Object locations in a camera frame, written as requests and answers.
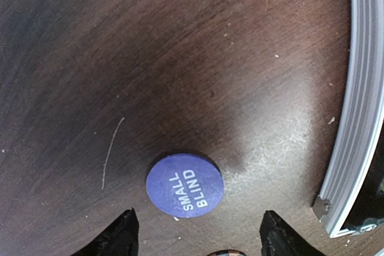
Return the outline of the aluminium poker case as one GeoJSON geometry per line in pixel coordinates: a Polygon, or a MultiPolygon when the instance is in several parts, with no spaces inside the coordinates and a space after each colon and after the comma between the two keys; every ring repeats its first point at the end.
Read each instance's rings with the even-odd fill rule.
{"type": "Polygon", "coordinates": [[[363,186],[383,125],[383,0],[350,0],[349,67],[329,166],[313,211],[330,238],[375,229],[344,227],[363,186]]]}

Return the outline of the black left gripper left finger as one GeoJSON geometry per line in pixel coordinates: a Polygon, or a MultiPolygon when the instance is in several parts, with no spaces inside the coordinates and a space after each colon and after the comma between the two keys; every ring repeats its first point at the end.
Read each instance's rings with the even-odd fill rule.
{"type": "Polygon", "coordinates": [[[72,256],[135,256],[139,253],[139,221],[135,210],[125,210],[94,240],[72,256]]]}

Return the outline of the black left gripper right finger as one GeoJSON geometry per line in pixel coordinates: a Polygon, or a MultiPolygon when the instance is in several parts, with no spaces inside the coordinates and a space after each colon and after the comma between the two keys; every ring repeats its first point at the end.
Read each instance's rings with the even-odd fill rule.
{"type": "Polygon", "coordinates": [[[325,256],[311,246],[275,211],[267,210],[260,225],[261,253],[267,256],[325,256]]]}

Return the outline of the purple small blind button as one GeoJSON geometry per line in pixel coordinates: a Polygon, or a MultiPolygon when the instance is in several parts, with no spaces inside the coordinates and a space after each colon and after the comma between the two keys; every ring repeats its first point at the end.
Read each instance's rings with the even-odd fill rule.
{"type": "Polygon", "coordinates": [[[214,210],[224,196],[218,166],[195,153],[161,157],[146,177],[146,192],[160,211],[177,218],[196,218],[214,210]]]}

